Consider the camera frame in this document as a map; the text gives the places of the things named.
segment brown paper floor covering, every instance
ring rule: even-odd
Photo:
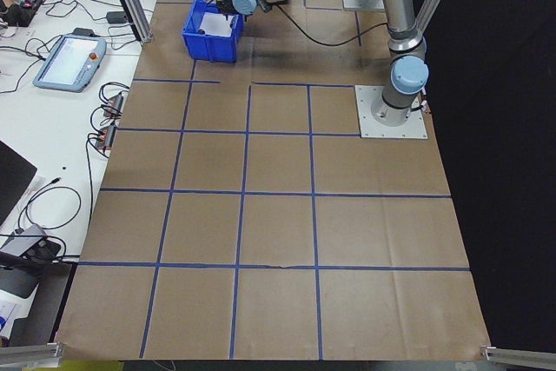
[[[487,331],[430,115],[359,138],[384,27],[309,42],[278,10],[235,64],[189,58],[192,0],[158,0],[57,339],[80,359],[473,360]],[[285,9],[337,42],[383,22]]]

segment blue tape grid line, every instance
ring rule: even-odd
[[[182,132],[187,134],[215,134],[215,135],[275,135],[275,136],[333,136],[333,137],[355,137],[359,138],[359,134],[336,134],[328,132],[309,133],[309,132],[274,132],[274,131],[245,131],[245,130],[212,130],[212,129],[172,129],[172,128],[118,128],[118,130],[127,130],[129,132]]]
[[[407,271],[407,272],[461,272],[468,273],[469,267],[389,267],[386,265],[278,265],[264,264],[203,264],[195,262],[104,262],[80,261],[87,267],[144,267],[144,268],[191,268],[191,269],[293,269],[315,271]]]
[[[316,291],[316,327],[319,360],[323,360],[322,353],[322,320],[321,320],[321,279],[319,275],[319,243],[316,226],[316,196],[314,185],[314,150],[313,150],[313,115],[311,112],[311,88],[307,86],[307,107],[309,127],[309,159],[311,167],[311,206],[313,210],[313,244],[314,244],[314,286]]]
[[[101,187],[100,191],[111,193],[169,193],[170,189],[133,189],[121,187]],[[172,189],[174,194],[198,194],[198,195],[297,195],[301,197],[311,197],[313,193],[287,192],[287,191],[248,191],[238,190],[187,190]],[[366,198],[366,199],[451,199],[450,195],[383,195],[376,194],[357,194],[357,193],[314,193],[315,197],[346,197],[346,198]]]
[[[161,0],[160,2],[156,2],[156,4],[192,4],[191,2],[183,2],[180,0]]]
[[[151,83],[199,83],[199,84],[220,84],[214,80],[180,80],[173,78],[134,78],[134,82],[151,82]]]
[[[191,79],[194,78],[196,65],[197,65],[197,61],[194,60],[193,68],[191,69]],[[185,128],[185,122],[186,122],[187,117],[188,117],[189,98],[191,97],[192,88],[193,88],[193,83],[190,83],[189,88],[188,88],[188,97],[187,97],[187,100],[185,102],[185,109],[183,110],[182,129]],[[183,136],[184,136],[184,134],[181,133],[180,134],[180,140],[179,140],[179,143],[177,145],[177,152],[175,153],[174,172],[172,174],[172,183],[170,184],[170,190],[169,190],[169,195],[168,195],[168,203],[166,205],[166,213],[164,214],[164,223],[162,224],[162,233],[161,233],[160,242],[159,242],[159,245],[158,245],[158,255],[156,256],[156,263],[160,263],[160,261],[162,259],[162,251],[163,251],[163,248],[164,248],[164,237],[166,235],[166,229],[168,227],[169,212],[170,212],[170,207],[172,206],[172,198],[174,196],[175,179],[177,178],[177,170],[178,170],[178,165],[179,165],[179,162],[180,162],[180,154],[182,153]],[[152,287],[151,287],[151,290],[150,290],[149,309],[147,310],[147,319],[145,321],[145,328],[143,330],[142,343],[141,343],[141,351],[139,353],[140,358],[143,358],[143,356],[145,355],[145,348],[147,347],[147,339],[148,339],[148,336],[149,336],[150,319],[151,319],[151,316],[152,316],[153,305],[154,305],[154,302],[155,302],[156,284],[158,282],[158,272],[159,272],[159,270],[160,270],[159,266],[155,266],[155,273],[153,275],[153,284],[152,284]]]
[[[242,231],[243,231],[243,208],[245,207],[245,189],[247,185],[247,168],[248,168],[248,152],[249,152],[249,120],[251,114],[251,93],[252,88],[249,86],[247,98],[247,116],[245,122],[245,148],[243,150],[243,178],[242,192],[240,199],[240,214],[237,227],[237,243],[235,247],[235,275],[234,275],[234,301],[232,306],[232,326],[229,339],[229,359],[234,359],[235,353],[235,324],[237,323],[237,299],[239,293],[240,280],[240,259],[242,251]]]
[[[317,197],[367,197],[367,198],[433,198],[433,199],[445,199],[451,198],[450,195],[382,195],[382,194],[342,194],[342,193],[317,193],[315,189],[315,179],[314,179],[314,147],[313,138],[314,136],[359,136],[359,134],[329,134],[329,133],[314,133],[313,132],[313,121],[312,121],[312,111],[311,111],[311,88],[312,87],[336,87],[336,88],[346,88],[352,89],[353,85],[344,84],[312,84],[312,83],[253,83],[259,85],[286,85],[286,86],[302,86],[306,88],[307,100],[308,100],[308,132],[250,132],[249,131],[249,119],[251,111],[251,96],[252,96],[252,85],[248,88],[248,108],[246,116],[246,129],[237,131],[225,131],[225,130],[204,130],[204,129],[185,129],[187,114],[189,109],[189,102],[192,96],[192,88],[194,83],[219,83],[215,81],[196,81],[194,79],[195,75],[196,61],[194,61],[193,69],[191,72],[191,78],[189,80],[160,80],[160,79],[135,79],[136,82],[170,82],[170,83],[188,83],[188,96],[186,101],[186,106],[183,112],[182,126],[180,129],[141,129],[141,128],[123,128],[121,130],[128,131],[160,131],[160,132],[177,132],[180,133],[180,142],[178,143],[178,150],[175,157],[175,166],[172,176],[172,182],[170,189],[125,189],[125,188],[101,188],[104,192],[163,192],[169,193],[169,199],[167,203],[166,213],[164,216],[164,222],[162,226],[161,239],[159,242],[159,250],[156,262],[80,262],[80,265],[84,266],[121,266],[121,267],[148,267],[154,268],[155,272],[153,275],[153,282],[151,287],[151,293],[149,298],[149,308],[147,313],[147,318],[145,321],[145,328],[143,331],[142,346],[140,357],[143,358],[147,346],[147,341],[149,337],[149,326],[152,317],[154,300],[156,296],[156,285],[158,280],[158,274],[160,268],[232,268],[235,271],[234,279],[234,294],[233,294],[233,307],[232,307],[232,323],[231,323],[231,335],[230,335],[230,347],[229,347],[229,358],[234,359],[235,356],[235,330],[237,322],[237,310],[239,303],[239,280],[240,271],[242,269],[291,269],[291,270],[313,270],[315,277],[315,303],[316,303],[316,315],[317,315],[317,342],[318,342],[318,355],[319,359],[323,360],[323,342],[322,342],[322,320],[321,320],[321,290],[320,290],[320,271],[322,270],[357,270],[357,271],[463,271],[469,272],[469,268],[463,267],[389,267],[389,266],[322,266],[319,264],[319,251],[318,251],[318,231],[317,231],[317,214],[316,214],[316,198]],[[182,144],[184,142],[184,136],[186,133],[201,133],[201,134],[224,134],[224,135],[245,135],[245,145],[244,145],[244,156],[243,156],[243,173],[242,173],[242,190],[186,190],[186,189],[176,189],[175,179],[177,177],[177,170],[180,155],[182,152]],[[285,136],[308,136],[309,140],[309,158],[310,158],[310,172],[311,172],[311,192],[310,193],[288,193],[288,192],[267,192],[267,191],[247,191],[247,170],[248,170],[248,139],[250,135],[285,135]],[[203,264],[203,263],[172,263],[172,262],[162,262],[162,252],[164,245],[164,238],[169,221],[169,212],[171,209],[171,203],[173,195],[175,193],[190,193],[190,194],[215,194],[215,195],[239,195],[240,200],[240,214],[238,222],[237,231],[237,243],[236,243],[236,257],[235,264]],[[300,195],[311,197],[312,203],[312,215],[313,215],[313,238],[314,238],[314,265],[298,265],[298,266],[272,266],[272,265],[258,265],[258,264],[241,264],[241,247],[242,247],[242,227],[243,227],[243,210],[245,204],[246,195]]]

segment small black device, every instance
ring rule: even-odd
[[[127,23],[128,17],[125,12],[107,12],[106,20],[108,23]]]

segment power adapter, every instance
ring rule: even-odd
[[[126,17],[125,12],[108,12],[106,20],[108,23],[127,23],[128,17]]]
[[[96,140],[96,149],[110,150],[115,138],[116,125],[114,123],[111,123],[109,126],[101,130],[99,138]]]
[[[118,93],[108,99],[106,104],[107,108],[104,108],[104,117],[117,118],[122,114],[123,107],[123,94]]]
[[[96,36],[95,31],[88,28],[75,28],[71,34],[77,36]]]

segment dark background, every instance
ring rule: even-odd
[[[428,98],[491,343],[554,353],[556,0],[442,0],[425,35]]]

